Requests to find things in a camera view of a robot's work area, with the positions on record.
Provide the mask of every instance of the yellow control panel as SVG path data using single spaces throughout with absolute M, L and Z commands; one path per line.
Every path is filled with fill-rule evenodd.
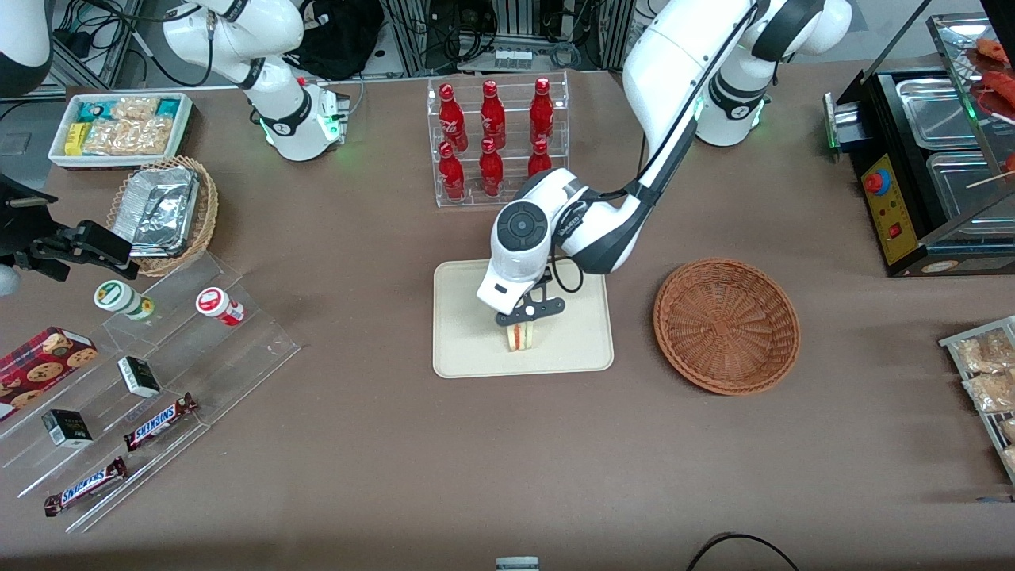
M 895 183 L 895 170 L 885 154 L 860 179 L 867 196 L 867 206 L 874 218 L 874 227 L 881 241 L 885 260 L 893 264 L 920 245 L 912 228 L 909 212 L 905 209 L 902 193 Z

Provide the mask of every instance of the black bag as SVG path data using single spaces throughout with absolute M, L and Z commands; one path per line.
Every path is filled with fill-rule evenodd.
M 303 41 L 287 63 L 333 81 L 363 70 L 384 24 L 380 0 L 306 0 L 299 11 Z

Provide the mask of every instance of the small black box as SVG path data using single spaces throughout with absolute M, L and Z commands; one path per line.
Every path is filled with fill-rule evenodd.
M 43 424 L 53 444 L 65 448 L 84 448 L 91 444 L 91 434 L 81 415 L 73 411 L 52 409 L 43 415 Z
M 158 397 L 158 382 L 155 381 L 155 375 L 151 373 L 147 361 L 136 357 L 125 357 L 117 365 L 120 367 L 124 382 L 127 383 L 127 390 L 144 399 Z

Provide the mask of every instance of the wicker basket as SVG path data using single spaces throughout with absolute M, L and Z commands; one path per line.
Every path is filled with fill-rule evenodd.
M 720 395 L 771 388 L 800 351 L 800 324 L 786 293 L 736 260 L 701 259 L 671 273 L 656 296 L 653 324 L 670 364 Z
M 201 176 L 201 186 L 198 189 L 197 204 L 194 206 L 194 219 L 191 222 L 190 235 L 187 249 L 175 258 L 132 258 L 141 268 L 141 273 L 150 277 L 161 277 L 177 266 L 183 264 L 188 258 L 204 251 L 211 241 L 211 234 L 215 230 L 215 216 L 218 214 L 218 190 L 215 188 L 215 181 L 211 180 L 208 170 L 200 162 L 187 156 L 174 156 L 166 160 L 158 160 L 151 164 L 145 164 L 139 169 L 170 168 L 173 166 L 187 166 Z M 112 228 L 113 222 L 117 219 L 120 211 L 120 202 L 124 197 L 124 189 L 130 176 L 120 185 L 120 191 L 113 199 L 113 207 L 109 215 L 106 216 L 106 227 Z

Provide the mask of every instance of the green and white canister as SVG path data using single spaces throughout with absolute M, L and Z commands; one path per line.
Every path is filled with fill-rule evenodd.
M 110 279 L 95 290 L 95 305 L 106 311 L 140 322 L 155 311 L 155 302 L 134 291 L 119 279 Z

